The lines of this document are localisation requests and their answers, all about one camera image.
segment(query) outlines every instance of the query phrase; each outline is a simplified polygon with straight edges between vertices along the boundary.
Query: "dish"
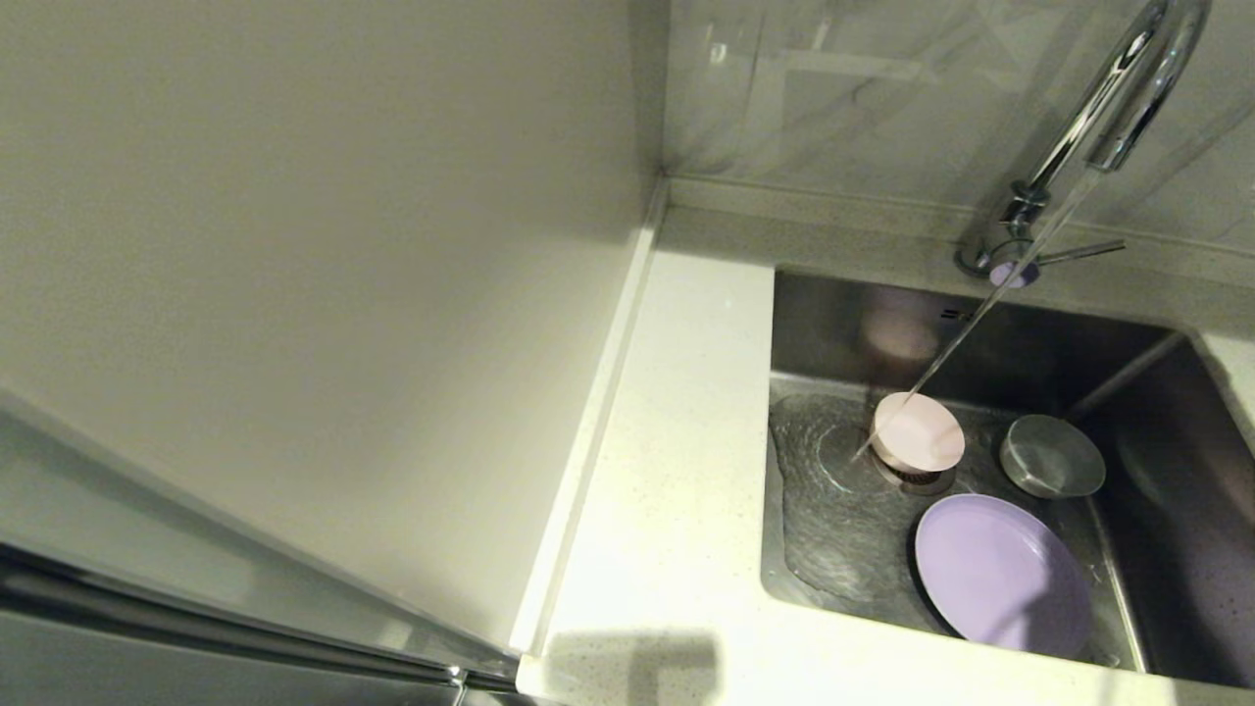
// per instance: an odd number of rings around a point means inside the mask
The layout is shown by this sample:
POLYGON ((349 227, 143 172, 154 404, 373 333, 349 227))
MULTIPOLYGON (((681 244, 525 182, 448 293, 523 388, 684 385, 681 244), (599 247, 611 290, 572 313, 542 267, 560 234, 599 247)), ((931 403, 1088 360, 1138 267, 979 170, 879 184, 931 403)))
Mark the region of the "dish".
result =
POLYGON ((1102 453, 1077 428, 1045 415, 1015 420, 998 454, 1003 472, 1037 498, 1079 498, 1107 480, 1102 453))
POLYGON ((935 474, 954 468, 965 448, 959 420, 925 395, 895 393, 872 416, 871 446, 889 468, 904 474, 935 474))
POLYGON ((1089 637, 1089 587, 1044 524, 988 495, 934 504, 915 532, 924 589, 941 617, 973 641, 1074 657, 1089 637))

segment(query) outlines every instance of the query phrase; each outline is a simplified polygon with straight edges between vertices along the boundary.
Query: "kitchen sink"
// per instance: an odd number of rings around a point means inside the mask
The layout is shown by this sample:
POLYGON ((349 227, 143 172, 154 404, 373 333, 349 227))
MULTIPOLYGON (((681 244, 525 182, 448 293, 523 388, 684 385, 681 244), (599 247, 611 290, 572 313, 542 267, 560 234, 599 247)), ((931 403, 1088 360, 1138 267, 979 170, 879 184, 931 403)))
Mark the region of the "kitchen sink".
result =
POLYGON ((919 583, 911 538, 931 504, 981 493, 1035 515, 1081 564, 1093 630, 1077 660, 1255 687, 1255 458, 1188 335, 999 303, 922 391, 964 428, 955 473, 920 487, 871 454, 851 461, 876 403, 910 389, 978 305, 777 272, 768 593, 958 637, 919 583), (1098 445, 1101 492, 1040 500, 1007 479, 998 448, 1027 414, 1098 445))

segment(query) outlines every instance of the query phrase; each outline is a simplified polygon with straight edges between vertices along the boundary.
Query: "wall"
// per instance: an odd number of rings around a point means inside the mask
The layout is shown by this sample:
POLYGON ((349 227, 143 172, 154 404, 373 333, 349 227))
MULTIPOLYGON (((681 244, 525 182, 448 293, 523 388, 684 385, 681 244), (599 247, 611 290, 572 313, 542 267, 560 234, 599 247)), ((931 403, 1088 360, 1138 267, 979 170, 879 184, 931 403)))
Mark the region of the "wall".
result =
MULTIPOLYGON (((1032 169, 1143 4, 678 0, 665 162, 989 208, 1032 169)), ((1172 99, 1079 221, 1255 252, 1252 35, 1255 3, 1215 1, 1172 99)))
POLYGON ((9 3, 0 385, 505 643, 659 161, 645 5, 9 3))

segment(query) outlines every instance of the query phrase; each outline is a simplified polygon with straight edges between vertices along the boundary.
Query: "refrigerator door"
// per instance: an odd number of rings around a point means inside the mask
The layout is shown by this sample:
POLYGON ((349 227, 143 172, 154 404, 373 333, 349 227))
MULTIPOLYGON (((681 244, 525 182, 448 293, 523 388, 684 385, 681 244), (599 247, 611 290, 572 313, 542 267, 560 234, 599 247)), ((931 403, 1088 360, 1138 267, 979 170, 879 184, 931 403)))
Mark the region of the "refrigerator door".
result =
POLYGON ((172 647, 0 612, 9 706, 453 706, 457 687, 172 647))
POLYGON ((30 410, 0 411, 0 547, 236 624, 506 683, 517 668, 517 656, 251 534, 30 410))

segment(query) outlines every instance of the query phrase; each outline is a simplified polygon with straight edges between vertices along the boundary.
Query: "marble backsplash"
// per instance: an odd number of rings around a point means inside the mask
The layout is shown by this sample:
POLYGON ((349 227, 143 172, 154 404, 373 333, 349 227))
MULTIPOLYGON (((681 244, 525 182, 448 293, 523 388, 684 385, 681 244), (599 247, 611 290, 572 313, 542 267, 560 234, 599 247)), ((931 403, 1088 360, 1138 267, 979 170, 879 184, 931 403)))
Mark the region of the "marble backsplash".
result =
MULTIPOLYGON (((673 0, 666 166, 994 208, 1142 4, 673 0)), ((1172 98, 1079 221, 1255 252, 1252 38, 1255 0, 1216 0, 1172 98)))

